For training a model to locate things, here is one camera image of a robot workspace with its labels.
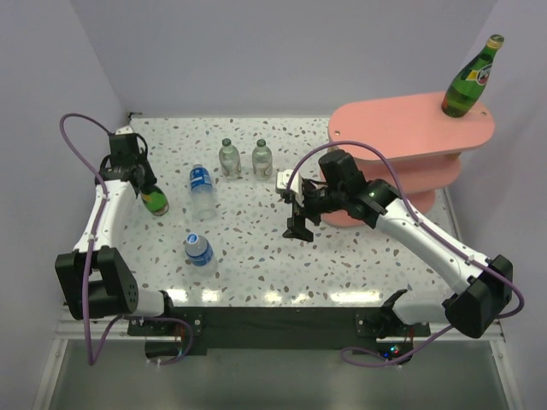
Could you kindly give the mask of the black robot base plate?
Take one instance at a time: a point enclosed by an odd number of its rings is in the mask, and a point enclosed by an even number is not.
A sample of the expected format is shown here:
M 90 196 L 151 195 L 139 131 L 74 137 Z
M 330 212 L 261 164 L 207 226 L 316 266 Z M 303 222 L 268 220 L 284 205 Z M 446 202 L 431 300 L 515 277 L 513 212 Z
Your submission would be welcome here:
M 428 337 L 428 325 L 404 325 L 382 307 L 168 307 L 152 319 L 130 321 L 128 334 L 148 337 L 145 353 L 173 355 L 183 336 L 190 355 L 211 349 L 339 350 L 354 346 L 384 353 L 386 340 Z

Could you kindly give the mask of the green glass bottle gold cap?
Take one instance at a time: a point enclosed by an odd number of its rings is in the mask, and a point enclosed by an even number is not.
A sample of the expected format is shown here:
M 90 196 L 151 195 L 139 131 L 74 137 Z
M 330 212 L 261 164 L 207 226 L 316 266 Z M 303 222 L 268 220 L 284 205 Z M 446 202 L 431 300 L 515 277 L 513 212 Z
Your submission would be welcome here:
M 490 78 L 495 55 L 503 44 L 504 36 L 492 34 L 480 53 L 453 78 L 441 103 L 446 115 L 460 118 L 479 100 Z

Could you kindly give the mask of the clear Chang glass bottle right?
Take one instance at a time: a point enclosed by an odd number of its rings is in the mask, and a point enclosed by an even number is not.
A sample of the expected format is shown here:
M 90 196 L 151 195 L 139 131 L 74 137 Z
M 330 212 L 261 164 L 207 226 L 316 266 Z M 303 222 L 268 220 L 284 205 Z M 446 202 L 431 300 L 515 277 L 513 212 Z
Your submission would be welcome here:
M 254 176 L 261 181 L 269 180 L 273 173 L 273 154 L 264 139 L 256 141 L 251 160 Z

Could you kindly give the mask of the pink three-tier shelf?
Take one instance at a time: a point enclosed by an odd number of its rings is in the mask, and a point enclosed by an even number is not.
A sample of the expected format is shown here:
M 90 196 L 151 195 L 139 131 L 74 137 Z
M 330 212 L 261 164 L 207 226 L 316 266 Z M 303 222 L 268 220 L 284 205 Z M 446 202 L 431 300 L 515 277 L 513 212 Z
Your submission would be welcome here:
M 331 115 L 328 137 L 343 143 L 367 179 L 392 182 L 386 164 L 355 144 L 380 151 L 395 169 L 408 199 L 426 213 L 437 190 L 458 178 L 461 153 L 486 144 L 495 130 L 493 116 L 482 102 L 461 118 L 451 118 L 441 109 L 443 97 L 442 91 L 436 91 L 346 103 Z

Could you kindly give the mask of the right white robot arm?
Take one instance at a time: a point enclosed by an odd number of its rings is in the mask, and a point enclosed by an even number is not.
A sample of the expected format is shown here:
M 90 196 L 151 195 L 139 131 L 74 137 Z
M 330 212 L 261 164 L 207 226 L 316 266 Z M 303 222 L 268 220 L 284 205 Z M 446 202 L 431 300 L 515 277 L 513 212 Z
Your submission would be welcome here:
M 447 283 L 447 296 L 426 299 L 399 290 L 369 321 L 379 337 L 401 335 L 411 325 L 447 323 L 467 337 L 480 338 L 509 304 L 513 265 L 502 255 L 489 258 L 441 228 L 430 226 L 401 193 L 383 179 L 366 179 L 352 155 L 334 150 L 319 159 L 323 180 L 304 179 L 287 169 L 276 176 L 276 191 L 291 204 L 285 238 L 313 242 L 306 223 L 323 214 L 346 212 L 352 219 L 397 240 Z

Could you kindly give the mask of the upright blue label water bottle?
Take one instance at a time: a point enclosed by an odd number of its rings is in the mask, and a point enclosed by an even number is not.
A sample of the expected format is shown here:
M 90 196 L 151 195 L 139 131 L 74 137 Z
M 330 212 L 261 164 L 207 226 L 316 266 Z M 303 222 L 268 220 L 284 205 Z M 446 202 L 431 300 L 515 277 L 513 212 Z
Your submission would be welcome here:
M 206 237 L 190 232 L 185 239 L 185 254 L 196 273 L 204 277 L 216 274 L 218 261 Z

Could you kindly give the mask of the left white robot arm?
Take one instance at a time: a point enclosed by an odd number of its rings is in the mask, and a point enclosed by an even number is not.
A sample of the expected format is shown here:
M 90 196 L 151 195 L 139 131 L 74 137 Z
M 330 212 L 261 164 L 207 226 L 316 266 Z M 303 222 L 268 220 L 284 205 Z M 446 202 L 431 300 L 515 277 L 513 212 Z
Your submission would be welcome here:
M 110 154 L 101 162 L 91 216 L 72 252 L 58 255 L 55 270 L 69 312 L 84 318 L 82 285 L 84 274 L 97 272 L 88 280 L 88 316 L 101 319 L 116 315 L 147 317 L 146 323 L 158 335 L 171 333 L 177 314 L 169 309 L 165 291 L 140 290 L 124 261 L 120 247 L 126 219 L 140 199 L 156 216 L 169 210 L 168 200 L 157 186 L 148 161 L 148 145 L 131 126 L 109 136 Z

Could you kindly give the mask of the clear chang glass bottle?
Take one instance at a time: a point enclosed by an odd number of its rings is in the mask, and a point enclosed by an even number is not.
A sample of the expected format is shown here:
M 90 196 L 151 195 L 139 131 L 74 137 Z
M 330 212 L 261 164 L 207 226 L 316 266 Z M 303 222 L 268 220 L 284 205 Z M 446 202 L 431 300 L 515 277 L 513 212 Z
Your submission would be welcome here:
M 256 141 L 251 160 L 254 176 L 261 181 L 269 180 L 273 173 L 273 154 L 264 139 Z
M 219 161 L 223 175 L 228 179 L 238 179 L 241 175 L 241 161 L 238 149 L 230 138 L 224 138 L 219 150 Z

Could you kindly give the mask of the clear Chang glass bottle left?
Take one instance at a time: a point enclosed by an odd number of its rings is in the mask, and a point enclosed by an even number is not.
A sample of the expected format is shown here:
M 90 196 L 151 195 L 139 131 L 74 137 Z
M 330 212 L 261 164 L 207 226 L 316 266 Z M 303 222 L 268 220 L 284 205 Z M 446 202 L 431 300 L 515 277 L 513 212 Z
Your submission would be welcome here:
M 219 150 L 219 161 L 223 175 L 228 179 L 238 179 L 241 175 L 241 161 L 238 149 L 230 138 L 224 138 Z

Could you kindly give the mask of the lying blue label water bottle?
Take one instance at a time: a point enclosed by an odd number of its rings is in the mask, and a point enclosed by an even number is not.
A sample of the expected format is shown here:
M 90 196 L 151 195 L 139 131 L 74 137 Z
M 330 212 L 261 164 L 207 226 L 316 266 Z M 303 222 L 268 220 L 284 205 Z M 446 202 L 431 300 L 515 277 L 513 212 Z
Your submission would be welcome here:
M 209 171 L 195 164 L 190 171 L 190 190 L 193 213 L 198 220 L 209 220 L 216 216 L 216 200 L 213 181 Z

